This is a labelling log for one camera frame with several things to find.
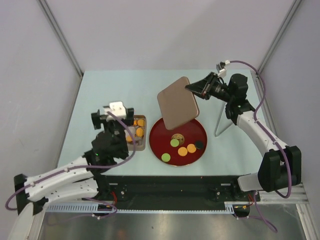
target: green disc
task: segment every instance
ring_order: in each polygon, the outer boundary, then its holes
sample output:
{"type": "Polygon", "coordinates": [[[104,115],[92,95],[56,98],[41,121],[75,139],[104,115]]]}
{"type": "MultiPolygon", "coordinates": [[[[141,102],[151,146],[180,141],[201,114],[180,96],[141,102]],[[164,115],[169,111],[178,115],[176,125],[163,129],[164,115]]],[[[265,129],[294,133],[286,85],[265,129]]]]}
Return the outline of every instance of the green disc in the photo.
{"type": "Polygon", "coordinates": [[[179,142],[179,140],[178,139],[171,139],[171,141],[170,141],[170,145],[172,146],[172,147],[178,147],[179,146],[179,144],[180,144],[180,142],[179,142]]]}
{"type": "Polygon", "coordinates": [[[169,162],[171,159],[171,156],[169,155],[169,153],[164,153],[161,156],[162,161],[164,161],[165,163],[169,162]]]}

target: shiny floor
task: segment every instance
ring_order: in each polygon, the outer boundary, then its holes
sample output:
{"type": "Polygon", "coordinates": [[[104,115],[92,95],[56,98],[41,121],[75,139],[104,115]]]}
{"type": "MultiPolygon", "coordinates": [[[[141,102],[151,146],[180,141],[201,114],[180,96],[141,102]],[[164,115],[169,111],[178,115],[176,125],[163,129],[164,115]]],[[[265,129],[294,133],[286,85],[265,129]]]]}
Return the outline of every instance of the shiny floor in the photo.
{"type": "MultiPolygon", "coordinates": [[[[277,228],[273,233],[256,219],[236,220],[223,214],[118,213],[107,219],[76,213],[46,213],[39,240],[305,240],[295,204],[264,205],[264,216],[277,228]]],[[[257,215],[255,207],[250,215],[257,215]]]]}

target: tabletop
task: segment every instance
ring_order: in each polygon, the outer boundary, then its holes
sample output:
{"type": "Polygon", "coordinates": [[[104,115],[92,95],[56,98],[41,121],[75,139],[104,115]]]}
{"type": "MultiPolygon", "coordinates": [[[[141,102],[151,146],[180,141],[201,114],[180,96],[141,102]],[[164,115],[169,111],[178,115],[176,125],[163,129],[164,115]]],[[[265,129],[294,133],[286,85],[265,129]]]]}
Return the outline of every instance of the tabletop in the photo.
{"type": "MultiPolygon", "coordinates": [[[[151,151],[149,133],[161,116],[157,94],[182,76],[191,83],[203,79],[211,70],[113,70],[86,71],[72,112],[70,124],[62,147],[58,166],[66,165],[92,148],[91,141],[99,133],[94,130],[91,113],[102,111],[110,102],[122,101],[134,108],[136,115],[147,120],[146,148],[137,151],[126,164],[108,170],[106,175],[119,176],[221,176],[245,175],[259,170],[262,156],[250,138],[233,125],[220,136],[214,136],[222,101],[197,98],[200,110],[196,118],[207,134],[207,147],[203,156],[187,166],[171,166],[161,162],[151,151]]],[[[233,74],[248,78],[247,99],[256,107],[259,103],[251,72],[248,69],[228,69],[224,78],[229,82],[233,74]]],[[[264,119],[262,111],[259,118],[264,119]]],[[[223,113],[219,128],[231,121],[223,113]]]]}

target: orange object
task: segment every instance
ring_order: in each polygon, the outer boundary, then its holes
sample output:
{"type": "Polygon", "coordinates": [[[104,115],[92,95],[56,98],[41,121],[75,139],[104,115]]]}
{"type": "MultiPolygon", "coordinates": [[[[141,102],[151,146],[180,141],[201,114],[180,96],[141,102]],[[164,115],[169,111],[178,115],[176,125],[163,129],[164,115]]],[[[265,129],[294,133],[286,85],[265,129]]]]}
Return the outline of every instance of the orange object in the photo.
{"type": "Polygon", "coordinates": [[[188,150],[182,146],[178,149],[178,154],[181,156],[181,157],[184,157],[188,154],[188,150]]]}
{"type": "Polygon", "coordinates": [[[189,153],[193,154],[197,149],[194,144],[189,144],[186,149],[188,150],[189,153]]]}
{"type": "Polygon", "coordinates": [[[132,138],[131,138],[130,136],[127,136],[127,137],[125,138],[125,140],[126,140],[128,143],[131,143],[131,142],[132,142],[132,138]]]}
{"type": "Polygon", "coordinates": [[[142,137],[144,136],[144,134],[145,134],[145,131],[144,131],[143,128],[139,127],[139,128],[135,131],[135,134],[136,134],[137,137],[142,138],[142,137]]]}
{"type": "Polygon", "coordinates": [[[138,123],[138,126],[140,126],[140,127],[144,127],[144,126],[146,125],[146,122],[145,122],[144,119],[139,119],[139,120],[137,121],[137,123],[138,123]]]}

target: round tray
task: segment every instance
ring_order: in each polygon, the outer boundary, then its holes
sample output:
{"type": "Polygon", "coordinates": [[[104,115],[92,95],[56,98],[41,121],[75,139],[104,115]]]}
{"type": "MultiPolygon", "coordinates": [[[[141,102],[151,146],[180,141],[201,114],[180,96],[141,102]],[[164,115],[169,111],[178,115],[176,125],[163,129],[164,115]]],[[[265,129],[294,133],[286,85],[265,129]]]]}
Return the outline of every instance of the round tray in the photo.
{"type": "Polygon", "coordinates": [[[205,129],[200,122],[195,119],[174,130],[167,130],[164,120],[161,118],[153,125],[149,136],[150,147],[154,155],[162,161],[162,155],[165,153],[169,154],[170,160],[168,162],[162,162],[173,166],[185,166],[197,161],[204,154],[207,141],[205,129]],[[170,141],[173,138],[179,139],[179,146],[171,146],[170,141]],[[195,144],[196,141],[203,143],[202,149],[197,149],[194,153],[188,152],[186,156],[180,156],[178,154],[179,148],[186,148],[189,144],[195,144]]]}

